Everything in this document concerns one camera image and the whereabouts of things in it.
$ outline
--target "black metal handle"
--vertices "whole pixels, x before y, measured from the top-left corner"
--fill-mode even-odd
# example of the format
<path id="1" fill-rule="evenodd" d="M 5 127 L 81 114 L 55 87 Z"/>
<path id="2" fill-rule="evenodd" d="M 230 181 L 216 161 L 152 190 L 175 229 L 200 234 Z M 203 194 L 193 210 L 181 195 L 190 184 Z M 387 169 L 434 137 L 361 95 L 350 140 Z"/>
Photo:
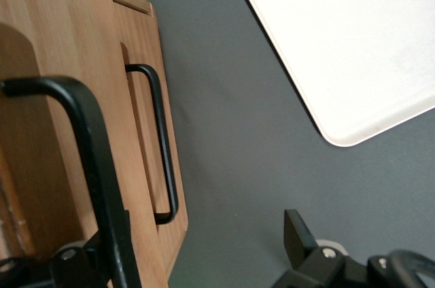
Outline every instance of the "black metal handle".
<path id="1" fill-rule="evenodd" d="M 435 279 L 435 262 L 421 254 L 397 250 L 387 257 L 387 278 L 392 287 L 426 288 L 417 274 Z"/>
<path id="2" fill-rule="evenodd" d="M 154 213 L 154 219 L 158 225 L 164 225 L 171 222 L 178 211 L 177 187 L 175 185 L 175 176 L 172 164 L 171 149 L 169 147 L 168 130 L 166 118 L 164 117 L 162 89 L 158 74 L 151 66 L 145 64 L 131 64 L 125 66 L 126 72 L 140 72 L 148 78 L 151 88 L 152 104 L 154 107 L 154 117 L 156 118 L 158 143 L 160 145 L 160 154 L 162 156 L 164 179 L 166 181 L 169 212 Z"/>
<path id="3" fill-rule="evenodd" d="M 63 76 L 9 79 L 0 85 L 6 96 L 45 94 L 63 106 L 77 141 L 101 243 L 110 260 L 114 287 L 139 288 L 139 272 L 109 139 L 92 92 L 82 82 Z"/>

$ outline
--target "black metal frame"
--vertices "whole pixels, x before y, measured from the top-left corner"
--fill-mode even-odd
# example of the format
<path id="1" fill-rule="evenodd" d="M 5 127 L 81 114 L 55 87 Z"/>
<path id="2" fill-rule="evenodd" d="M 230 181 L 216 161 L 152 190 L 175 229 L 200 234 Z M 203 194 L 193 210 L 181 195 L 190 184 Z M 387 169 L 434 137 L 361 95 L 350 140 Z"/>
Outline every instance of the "black metal frame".
<path id="1" fill-rule="evenodd" d="M 6 96 L 43 94 L 63 106 L 77 141 L 114 287 L 139 288 L 129 220 L 122 204 L 103 115 L 92 92 L 82 82 L 64 76 L 8 79 L 0 85 Z"/>
<path id="2" fill-rule="evenodd" d="M 169 199 L 168 213 L 154 213 L 154 219 L 158 225 L 171 222 L 178 212 L 177 186 L 169 146 L 168 130 L 166 118 L 164 116 L 162 89 L 156 70 L 145 64 L 131 64 L 125 66 L 127 73 L 140 72 L 146 75 L 151 88 L 152 104 L 154 107 L 154 117 L 156 119 L 158 143 L 160 145 L 160 155 L 162 158 L 164 180 L 166 181 L 167 194 Z"/>

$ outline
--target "white plastic board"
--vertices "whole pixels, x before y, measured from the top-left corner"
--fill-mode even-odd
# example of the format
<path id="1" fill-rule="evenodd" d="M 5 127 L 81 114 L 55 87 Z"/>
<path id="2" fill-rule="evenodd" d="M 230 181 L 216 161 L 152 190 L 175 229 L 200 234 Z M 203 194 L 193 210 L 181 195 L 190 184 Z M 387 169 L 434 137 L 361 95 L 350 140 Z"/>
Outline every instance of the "white plastic board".
<path id="1" fill-rule="evenodd" d="M 435 0 L 249 1 L 332 144 L 435 107 Z"/>

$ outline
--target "metal screw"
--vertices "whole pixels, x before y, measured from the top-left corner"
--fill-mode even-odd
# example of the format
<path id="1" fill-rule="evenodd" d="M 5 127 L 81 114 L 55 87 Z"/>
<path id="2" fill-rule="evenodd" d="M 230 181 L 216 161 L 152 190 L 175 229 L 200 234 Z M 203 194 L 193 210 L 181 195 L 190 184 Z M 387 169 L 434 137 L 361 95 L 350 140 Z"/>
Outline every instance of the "metal screw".
<path id="1" fill-rule="evenodd" d="M 386 269 L 387 268 L 387 259 L 385 259 L 384 257 L 381 257 L 379 259 L 379 264 L 381 265 L 382 269 Z"/>
<path id="2" fill-rule="evenodd" d="M 62 253 L 62 255 L 60 256 L 61 259 L 63 259 L 64 261 L 67 261 L 68 259 L 71 259 L 72 257 L 74 257 L 74 255 L 77 252 L 74 249 L 68 249 L 65 252 Z"/>
<path id="3" fill-rule="evenodd" d="M 324 252 L 325 257 L 327 257 L 328 259 L 334 259 L 335 257 L 337 257 L 337 253 L 335 253 L 335 251 L 333 249 L 322 249 L 322 252 Z"/>

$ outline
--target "gray surface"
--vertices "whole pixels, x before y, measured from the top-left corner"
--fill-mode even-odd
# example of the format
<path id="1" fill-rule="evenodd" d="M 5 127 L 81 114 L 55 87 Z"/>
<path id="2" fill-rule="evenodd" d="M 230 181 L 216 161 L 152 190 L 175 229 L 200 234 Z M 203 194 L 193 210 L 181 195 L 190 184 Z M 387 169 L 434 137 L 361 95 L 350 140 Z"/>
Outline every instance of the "gray surface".
<path id="1" fill-rule="evenodd" d="M 244 0 L 150 1 L 190 220 L 171 287 L 270 287 L 289 208 L 361 262 L 399 247 L 435 258 L 435 112 L 334 147 Z"/>

